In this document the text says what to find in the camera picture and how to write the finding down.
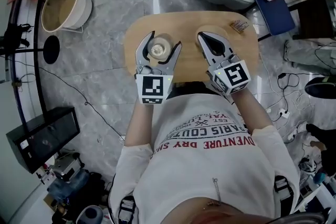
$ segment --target wooden board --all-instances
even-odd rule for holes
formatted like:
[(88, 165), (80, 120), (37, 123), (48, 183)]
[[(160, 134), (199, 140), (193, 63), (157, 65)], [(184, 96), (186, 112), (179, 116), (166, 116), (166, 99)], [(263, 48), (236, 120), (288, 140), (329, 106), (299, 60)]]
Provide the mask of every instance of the wooden board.
[[(248, 22), (242, 34), (230, 27), (234, 20)], [(258, 39), (254, 27), (243, 15), (233, 12), (176, 12), (154, 14), (138, 19), (127, 30), (124, 38), (125, 62), (128, 71), (135, 74), (135, 51), (141, 40), (151, 31), (155, 35), (168, 33), (175, 43), (182, 42), (182, 51), (174, 69), (174, 82), (206, 81), (208, 64), (196, 45), (196, 31), (204, 25), (223, 28), (232, 50), (247, 63), (254, 75), (258, 67)]]

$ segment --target gray tile floor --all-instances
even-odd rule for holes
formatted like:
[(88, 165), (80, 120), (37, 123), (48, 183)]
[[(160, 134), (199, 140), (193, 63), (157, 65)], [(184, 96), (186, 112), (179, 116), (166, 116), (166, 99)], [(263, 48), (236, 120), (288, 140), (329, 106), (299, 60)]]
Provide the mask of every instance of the gray tile floor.
[[(157, 1), (160, 3), (160, 13), (225, 10), (224, 7), (204, 0)], [(47, 65), (43, 60), (40, 61), (40, 65), (77, 87), (107, 121), (124, 134), (137, 93), (133, 76), (124, 68), (122, 40), (125, 31), (135, 20), (153, 14), (153, 0), (93, 0), (93, 4), (93, 12), (84, 25), (84, 33), (65, 31), (56, 33), (61, 43), (59, 58), (53, 65)], [(249, 13), (248, 18), (260, 36), (267, 33), (259, 12)], [(282, 59), (283, 44), (285, 40), (291, 39), (294, 32), (295, 30), (259, 43), (258, 74), (253, 78), (249, 88), (265, 108), (272, 106), (269, 115), (273, 120), (277, 118), (278, 110), (286, 106), (285, 101), (281, 99), (281, 89), (277, 85), (278, 75), (282, 72), (302, 71), (293, 68), (291, 63)], [(43, 46), (47, 36), (40, 27), (39, 46)], [(297, 42), (298, 46), (312, 46), (312, 43), (307, 41), (292, 42)], [(309, 76), (300, 75), (299, 85), (285, 91), (285, 95), (288, 95), (290, 118), (275, 122), (283, 137), (303, 120), (326, 129), (336, 127), (336, 121), (333, 121), (336, 102), (312, 98), (304, 93), (304, 86), (310, 79)], [(83, 97), (75, 90), (44, 72), (41, 73), (41, 80), (49, 109), (60, 105), (73, 105), (76, 108), (81, 133), (67, 147), (81, 153), (82, 160), (89, 170), (111, 179), (122, 147), (117, 134), (95, 114), (92, 108), (84, 104)], [(301, 146), (305, 135), (300, 134), (295, 142), (288, 145), (290, 154), (296, 162), (303, 156)], [(313, 150), (304, 147), (305, 153)]]

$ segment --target blue chair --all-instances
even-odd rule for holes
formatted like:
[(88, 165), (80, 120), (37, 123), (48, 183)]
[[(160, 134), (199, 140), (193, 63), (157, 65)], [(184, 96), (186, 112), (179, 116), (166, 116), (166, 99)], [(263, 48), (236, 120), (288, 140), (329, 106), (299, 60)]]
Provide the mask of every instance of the blue chair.
[(295, 28), (295, 23), (285, 0), (255, 0), (266, 22), (269, 34), (261, 37), (261, 41), (270, 36), (280, 35)]

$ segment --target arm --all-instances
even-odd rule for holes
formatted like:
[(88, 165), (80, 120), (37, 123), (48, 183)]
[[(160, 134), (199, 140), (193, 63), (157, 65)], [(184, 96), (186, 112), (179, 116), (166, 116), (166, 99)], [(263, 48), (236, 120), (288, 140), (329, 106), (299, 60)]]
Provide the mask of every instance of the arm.
[(240, 111), (250, 133), (254, 129), (263, 129), (273, 125), (265, 109), (254, 98), (250, 91), (245, 88), (231, 94), (238, 110)]
[(139, 146), (151, 143), (153, 105), (135, 102), (132, 118), (125, 138), (125, 146)]

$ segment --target shoulder strap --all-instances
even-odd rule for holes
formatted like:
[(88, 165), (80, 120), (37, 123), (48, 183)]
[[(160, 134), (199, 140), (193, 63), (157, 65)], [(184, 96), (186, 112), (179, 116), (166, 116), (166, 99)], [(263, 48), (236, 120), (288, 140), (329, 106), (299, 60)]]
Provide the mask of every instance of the shoulder strap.
[(133, 196), (126, 196), (120, 202), (118, 224), (131, 224), (136, 204)]
[(294, 192), (289, 186), (287, 178), (284, 176), (276, 176), (274, 182), (274, 191), (280, 200), (281, 216), (287, 216), (292, 209)]

